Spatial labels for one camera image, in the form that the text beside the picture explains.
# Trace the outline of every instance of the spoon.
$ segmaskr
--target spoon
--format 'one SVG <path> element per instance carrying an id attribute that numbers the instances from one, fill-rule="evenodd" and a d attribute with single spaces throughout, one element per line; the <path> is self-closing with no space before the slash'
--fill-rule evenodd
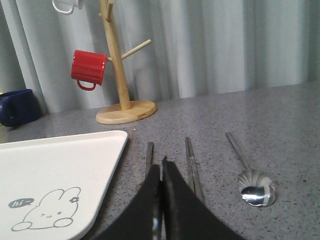
<path id="1" fill-rule="evenodd" d="M 238 177 L 242 199 L 255 207 L 272 205 L 276 200 L 276 189 L 271 179 L 264 172 L 250 168 L 231 132 L 226 132 L 225 135 L 246 168 Z"/>

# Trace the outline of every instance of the white mug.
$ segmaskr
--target white mug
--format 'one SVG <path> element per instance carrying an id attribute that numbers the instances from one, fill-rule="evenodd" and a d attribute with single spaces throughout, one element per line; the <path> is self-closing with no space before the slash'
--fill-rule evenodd
<path id="1" fill-rule="evenodd" d="M 55 1 L 58 1 L 65 5 L 69 5 L 71 7 L 70 10 L 64 11 L 59 9 Z M 58 13 L 61 13 L 64 15 L 70 15 L 74 12 L 75 7 L 78 9 L 82 9 L 82 7 L 84 6 L 84 0 L 52 0 L 52 5 Z"/>

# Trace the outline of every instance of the mug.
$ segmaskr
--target mug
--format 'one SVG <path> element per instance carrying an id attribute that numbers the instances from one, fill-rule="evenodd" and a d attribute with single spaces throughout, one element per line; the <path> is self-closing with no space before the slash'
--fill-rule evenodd
<path id="1" fill-rule="evenodd" d="M 55 1 L 58 1 L 65 5 L 69 5 L 71 8 L 68 11 L 61 10 L 57 7 Z M 70 15 L 74 12 L 75 7 L 78 9 L 82 9 L 82 7 L 84 6 L 84 0 L 52 0 L 52 5 L 58 13 Z"/>
<path id="2" fill-rule="evenodd" d="M 92 91 L 102 84 L 107 55 L 89 51 L 75 50 L 73 55 L 71 78 L 75 79 L 82 90 Z M 81 85 L 80 81 L 92 83 L 92 87 Z"/>
<path id="3" fill-rule="evenodd" d="M 0 123 L 6 127 L 27 124 L 39 119 L 41 107 L 31 89 L 0 95 Z"/>

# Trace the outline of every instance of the spoon handle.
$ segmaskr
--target spoon handle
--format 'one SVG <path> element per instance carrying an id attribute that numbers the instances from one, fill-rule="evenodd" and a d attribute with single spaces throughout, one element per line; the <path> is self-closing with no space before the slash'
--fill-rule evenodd
<path id="1" fill-rule="evenodd" d="M 239 148 L 238 144 L 236 143 L 232 133 L 231 132 L 226 132 L 225 135 L 229 139 L 231 145 L 233 146 L 233 148 L 234 148 L 236 154 L 238 155 L 238 157 L 239 157 L 241 163 L 243 164 L 243 166 L 245 166 L 246 169 L 251 169 L 249 167 L 249 164 L 248 164 L 244 154 L 242 153 L 241 149 Z"/>

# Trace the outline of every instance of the speckled granite countertop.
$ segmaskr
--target speckled granite countertop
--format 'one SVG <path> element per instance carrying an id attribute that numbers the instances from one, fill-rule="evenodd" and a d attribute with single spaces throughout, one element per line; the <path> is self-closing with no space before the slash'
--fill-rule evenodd
<path id="1" fill-rule="evenodd" d="M 154 163 L 164 155 L 187 179 L 185 137 L 192 142 L 205 205 L 248 240 L 320 239 L 320 82 L 157 102 L 146 119 L 120 124 L 96 122 L 99 109 L 43 116 L 20 126 L 1 126 L 3 142 L 111 130 L 128 133 L 97 220 L 83 238 L 92 240 L 135 196 L 144 178 L 147 142 Z M 274 205 L 252 207 L 241 200 L 243 170 L 225 136 L 232 132 L 251 167 L 270 173 Z"/>

